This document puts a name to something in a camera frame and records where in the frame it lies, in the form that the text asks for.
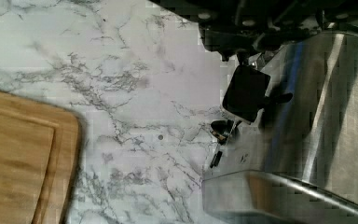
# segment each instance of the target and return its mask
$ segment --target stainless steel appliance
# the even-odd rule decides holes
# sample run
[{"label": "stainless steel appliance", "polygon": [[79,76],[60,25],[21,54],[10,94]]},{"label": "stainless steel appliance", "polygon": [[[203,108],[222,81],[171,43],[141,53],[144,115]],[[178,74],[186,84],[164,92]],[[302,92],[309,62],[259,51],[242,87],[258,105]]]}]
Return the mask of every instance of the stainless steel appliance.
[{"label": "stainless steel appliance", "polygon": [[211,124],[204,210],[228,223],[358,223],[358,1],[150,1],[240,64],[222,102],[232,118]]},{"label": "stainless steel appliance", "polygon": [[288,45],[262,72],[268,96],[293,98],[227,134],[204,210],[228,223],[358,223],[358,35]]}]

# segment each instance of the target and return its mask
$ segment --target gray marble veining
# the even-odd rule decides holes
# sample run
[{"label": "gray marble veining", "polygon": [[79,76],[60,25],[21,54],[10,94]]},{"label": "gray marble veining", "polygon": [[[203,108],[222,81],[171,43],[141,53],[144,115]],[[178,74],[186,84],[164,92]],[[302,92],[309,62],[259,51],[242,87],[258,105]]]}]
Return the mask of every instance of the gray marble veining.
[{"label": "gray marble veining", "polygon": [[200,182],[228,70],[145,0],[0,0],[0,91],[83,127],[66,223],[221,223]]}]

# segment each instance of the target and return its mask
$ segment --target marble countertop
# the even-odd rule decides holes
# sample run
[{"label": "marble countertop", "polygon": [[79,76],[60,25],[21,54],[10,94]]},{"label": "marble countertop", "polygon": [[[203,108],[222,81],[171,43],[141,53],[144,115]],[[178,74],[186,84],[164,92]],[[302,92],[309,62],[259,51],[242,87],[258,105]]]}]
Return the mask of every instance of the marble countertop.
[{"label": "marble countertop", "polygon": [[65,223],[222,223],[200,184],[230,69],[145,0],[0,0],[0,91],[83,128]]}]

